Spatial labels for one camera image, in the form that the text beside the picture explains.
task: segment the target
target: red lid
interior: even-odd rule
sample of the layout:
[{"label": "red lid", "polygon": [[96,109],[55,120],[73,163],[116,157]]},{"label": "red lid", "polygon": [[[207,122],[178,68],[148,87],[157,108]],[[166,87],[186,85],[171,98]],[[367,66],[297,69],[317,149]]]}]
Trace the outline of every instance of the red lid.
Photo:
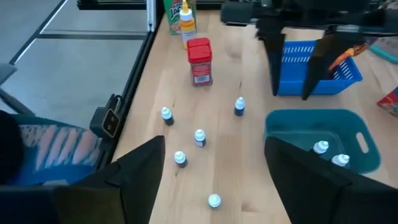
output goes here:
[{"label": "red lid", "polygon": [[202,37],[202,38],[195,38],[192,40],[188,40],[187,42],[187,47],[196,47],[202,45],[210,45],[210,40],[207,39],[206,37]]},{"label": "red lid", "polygon": [[188,61],[190,63],[208,62],[213,56],[210,41],[207,38],[196,38],[187,42]]}]

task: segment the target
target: white bottle cap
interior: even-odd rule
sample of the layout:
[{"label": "white bottle cap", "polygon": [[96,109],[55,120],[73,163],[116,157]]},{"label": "white bottle cap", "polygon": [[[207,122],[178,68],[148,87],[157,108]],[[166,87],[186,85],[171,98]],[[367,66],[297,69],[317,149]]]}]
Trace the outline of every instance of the white bottle cap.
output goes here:
[{"label": "white bottle cap", "polygon": [[327,141],[318,141],[315,143],[313,146],[313,150],[318,153],[318,154],[323,154],[328,150],[329,148],[329,143]]},{"label": "white bottle cap", "polygon": [[181,21],[190,21],[193,19],[192,10],[188,9],[188,12],[183,12],[182,9],[180,10],[180,20]]},{"label": "white bottle cap", "polygon": [[177,152],[175,152],[175,154],[174,154],[174,161],[175,161],[176,163],[182,164],[182,163],[185,162],[186,159],[187,159],[187,158],[186,158],[185,154],[184,154],[182,151],[177,151]]},{"label": "white bottle cap", "polygon": [[209,206],[217,208],[221,205],[221,197],[218,194],[212,194],[209,196]]},{"label": "white bottle cap", "polygon": [[243,110],[245,107],[244,98],[241,96],[235,101],[235,108],[237,110]]},{"label": "white bottle cap", "polygon": [[349,155],[340,154],[337,156],[333,156],[331,162],[338,166],[345,166],[349,162]]},{"label": "white bottle cap", "polygon": [[162,118],[163,119],[170,119],[172,117],[172,111],[167,107],[162,108]]},{"label": "white bottle cap", "polygon": [[196,141],[204,141],[206,138],[205,131],[202,129],[197,129],[195,131],[195,140]]}]

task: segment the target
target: orange object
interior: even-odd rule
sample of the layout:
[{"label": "orange object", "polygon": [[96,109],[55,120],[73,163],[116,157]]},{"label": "orange object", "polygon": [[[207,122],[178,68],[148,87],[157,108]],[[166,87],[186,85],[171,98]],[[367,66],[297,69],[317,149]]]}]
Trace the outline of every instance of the orange object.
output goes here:
[{"label": "orange object", "polygon": [[346,50],[346,52],[341,54],[332,63],[332,65],[329,66],[329,70],[333,70],[337,65],[339,65],[341,62],[344,62],[344,60],[346,60],[348,57],[355,57],[355,56],[361,54],[362,52],[364,52],[368,48],[369,48],[369,44],[363,44],[363,45],[360,45],[360,46],[354,46],[354,47]]}]

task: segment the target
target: yellow bottle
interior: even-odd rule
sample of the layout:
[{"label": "yellow bottle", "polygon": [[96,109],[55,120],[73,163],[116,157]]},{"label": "yellow bottle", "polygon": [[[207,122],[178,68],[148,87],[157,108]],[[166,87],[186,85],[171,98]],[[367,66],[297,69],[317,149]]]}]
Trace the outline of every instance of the yellow bottle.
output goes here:
[{"label": "yellow bottle", "polygon": [[184,48],[187,49],[188,40],[194,39],[197,36],[197,28],[195,27],[195,20],[192,16],[192,10],[188,8],[186,0],[182,1],[182,9],[180,11],[180,28]]}]

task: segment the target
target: gray floor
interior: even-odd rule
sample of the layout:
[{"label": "gray floor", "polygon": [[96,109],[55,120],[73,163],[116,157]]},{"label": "gray floor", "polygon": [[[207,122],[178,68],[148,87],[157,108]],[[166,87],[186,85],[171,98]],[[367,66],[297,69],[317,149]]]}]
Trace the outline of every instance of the gray floor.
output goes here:
[{"label": "gray floor", "polygon": [[[58,0],[0,1],[0,15],[6,12],[0,29],[7,31],[7,35],[0,35],[0,49],[5,49],[0,50],[0,60],[8,62],[57,4]],[[17,17],[13,26],[6,22]],[[69,0],[43,31],[145,32],[145,11],[79,11],[76,0]],[[16,63],[18,71],[2,88],[37,116],[87,128],[95,108],[103,106],[110,94],[123,92],[141,44],[141,40],[37,39]],[[11,112],[4,103],[0,103],[0,109]]]}]

